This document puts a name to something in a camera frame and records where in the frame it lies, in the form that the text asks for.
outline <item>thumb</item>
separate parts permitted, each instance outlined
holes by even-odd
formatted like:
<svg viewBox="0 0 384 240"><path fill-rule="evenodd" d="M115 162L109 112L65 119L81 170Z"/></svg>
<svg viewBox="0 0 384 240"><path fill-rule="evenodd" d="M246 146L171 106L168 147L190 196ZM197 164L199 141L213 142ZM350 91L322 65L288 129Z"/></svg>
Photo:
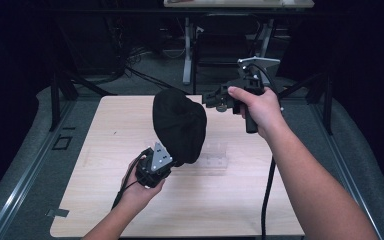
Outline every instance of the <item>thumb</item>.
<svg viewBox="0 0 384 240"><path fill-rule="evenodd" d="M227 89L227 92L229 93L230 96L232 96L233 98L245 103L248 106L251 105L251 103L257 97L256 95L251 94L251 93L243 90L242 88L238 88L238 87L234 87L234 86L229 87Z"/></svg>

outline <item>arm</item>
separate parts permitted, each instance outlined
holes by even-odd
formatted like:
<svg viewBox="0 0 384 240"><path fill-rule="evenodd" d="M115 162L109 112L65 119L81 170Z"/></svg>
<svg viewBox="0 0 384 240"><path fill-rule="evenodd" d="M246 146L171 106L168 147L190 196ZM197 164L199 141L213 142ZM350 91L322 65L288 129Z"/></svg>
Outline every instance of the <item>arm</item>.
<svg viewBox="0 0 384 240"><path fill-rule="evenodd" d="M269 89L261 96L240 88L229 94L244 102L266 139L292 207L309 239L377 239L372 225L345 189L291 131Z"/></svg>
<svg viewBox="0 0 384 240"><path fill-rule="evenodd" d="M132 174L128 179L127 186L137 181L134 174L135 172L136 166L133 168ZM114 207L89 233L87 233L83 239L119 239L121 233L133 218L161 191L164 182L165 179L155 188L145 188L139 183L131 185L126 189L117 206Z"/></svg>

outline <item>light wood tabletop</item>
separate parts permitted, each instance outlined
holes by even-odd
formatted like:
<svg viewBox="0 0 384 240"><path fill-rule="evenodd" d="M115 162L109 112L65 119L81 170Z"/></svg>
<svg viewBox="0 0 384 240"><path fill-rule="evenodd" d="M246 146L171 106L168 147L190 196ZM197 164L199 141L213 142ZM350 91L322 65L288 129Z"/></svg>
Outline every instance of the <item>light wood tabletop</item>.
<svg viewBox="0 0 384 240"><path fill-rule="evenodd" d="M164 0L165 7L312 8L312 0Z"/></svg>
<svg viewBox="0 0 384 240"><path fill-rule="evenodd" d="M60 204L53 237L80 237L111 210L129 163L159 141L154 96L102 98ZM201 101L201 96L189 96ZM231 109L207 113L207 135L194 164L172 168L163 190L128 225L125 237L212 237L261 234L271 152ZM276 171L267 209L268 235L303 235Z"/></svg>

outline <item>desk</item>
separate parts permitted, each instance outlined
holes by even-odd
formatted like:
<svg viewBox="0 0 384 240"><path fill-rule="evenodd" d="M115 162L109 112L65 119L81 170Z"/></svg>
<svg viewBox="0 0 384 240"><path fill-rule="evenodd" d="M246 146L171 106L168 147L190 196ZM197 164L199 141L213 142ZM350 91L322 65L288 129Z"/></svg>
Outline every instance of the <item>desk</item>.
<svg viewBox="0 0 384 240"><path fill-rule="evenodd" d="M189 96L196 102L201 96ZM104 97L55 217L53 237L79 237L111 209L128 164L150 142L153 96ZM260 235L271 152L231 112L205 109L207 137L195 164L173 168L163 190L131 222L125 237ZM303 235L276 172L267 210L268 235Z"/></svg>
<svg viewBox="0 0 384 240"><path fill-rule="evenodd" d="M312 8L312 0L179 0L170 2L164 0L164 6L168 8L291 8L305 9ZM263 39L260 57L264 57L272 32L273 20L264 24L261 34ZM190 53L190 25L189 18L185 22L185 67L183 71L183 84L190 84L190 73L192 71L192 59Z"/></svg>

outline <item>handle grip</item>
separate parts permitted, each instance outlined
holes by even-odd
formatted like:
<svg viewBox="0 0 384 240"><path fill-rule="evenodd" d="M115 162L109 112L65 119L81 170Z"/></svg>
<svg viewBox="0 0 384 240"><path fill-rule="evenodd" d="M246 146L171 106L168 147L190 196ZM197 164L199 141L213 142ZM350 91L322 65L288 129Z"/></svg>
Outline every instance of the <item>handle grip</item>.
<svg viewBox="0 0 384 240"><path fill-rule="evenodd" d="M245 127L247 133L256 133L258 132L258 125L252 119L251 114L249 113L248 106L245 106Z"/></svg>

